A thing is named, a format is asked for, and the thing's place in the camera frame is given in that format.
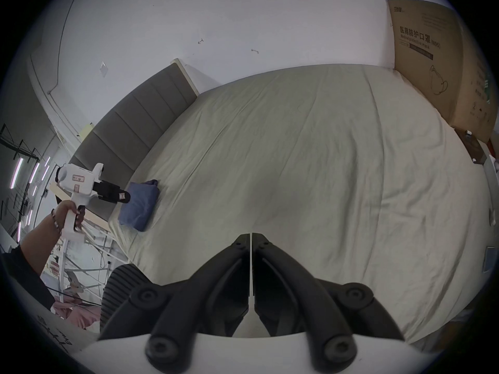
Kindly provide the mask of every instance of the gray upholstered headboard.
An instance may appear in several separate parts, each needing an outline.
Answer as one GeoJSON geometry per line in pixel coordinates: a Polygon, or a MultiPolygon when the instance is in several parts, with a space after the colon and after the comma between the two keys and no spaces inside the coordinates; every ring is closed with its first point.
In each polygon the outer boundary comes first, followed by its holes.
{"type": "MultiPolygon", "coordinates": [[[[176,63],[158,72],[123,98],[93,128],[69,163],[92,170],[104,164],[101,178],[125,188],[159,137],[196,100],[176,63]]],[[[106,221],[114,204],[94,198],[88,209],[106,221]]]]}

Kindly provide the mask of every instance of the bracelet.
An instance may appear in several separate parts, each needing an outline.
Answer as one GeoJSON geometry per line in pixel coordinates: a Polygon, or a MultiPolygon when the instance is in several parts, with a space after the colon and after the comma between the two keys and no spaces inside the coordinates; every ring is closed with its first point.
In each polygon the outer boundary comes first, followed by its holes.
{"type": "Polygon", "coordinates": [[[59,226],[59,223],[55,220],[55,213],[54,213],[54,209],[52,209],[52,211],[50,212],[50,214],[52,215],[52,219],[54,221],[54,226],[55,228],[57,229],[57,231],[59,232],[59,235],[61,235],[62,233],[62,229],[60,228],[59,226]]]}

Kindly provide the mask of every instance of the blue pillow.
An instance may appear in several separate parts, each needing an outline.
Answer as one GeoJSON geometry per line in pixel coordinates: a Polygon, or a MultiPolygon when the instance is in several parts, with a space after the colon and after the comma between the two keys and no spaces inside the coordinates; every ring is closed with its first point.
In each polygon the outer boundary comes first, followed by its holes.
{"type": "Polygon", "coordinates": [[[144,231],[158,199],[158,181],[130,183],[127,191],[130,193],[130,202],[121,207],[118,221],[120,224],[144,231]]]}

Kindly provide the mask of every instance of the cardboard box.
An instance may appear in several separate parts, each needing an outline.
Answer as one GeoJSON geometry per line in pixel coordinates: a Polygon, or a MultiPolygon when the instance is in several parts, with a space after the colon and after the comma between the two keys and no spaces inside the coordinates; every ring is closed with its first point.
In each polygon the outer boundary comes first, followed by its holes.
{"type": "Polygon", "coordinates": [[[388,0],[395,69],[454,128],[486,143],[496,122],[496,86],[486,60],[455,11],[421,0],[388,0]]]}

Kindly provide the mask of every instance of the pink cloth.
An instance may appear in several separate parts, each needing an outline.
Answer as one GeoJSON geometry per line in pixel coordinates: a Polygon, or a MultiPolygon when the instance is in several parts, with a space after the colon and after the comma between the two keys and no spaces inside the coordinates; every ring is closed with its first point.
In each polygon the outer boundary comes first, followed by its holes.
{"type": "Polygon", "coordinates": [[[56,314],[79,328],[87,328],[100,320],[100,306],[79,306],[81,300],[64,295],[64,302],[56,300],[52,307],[56,314]]]}

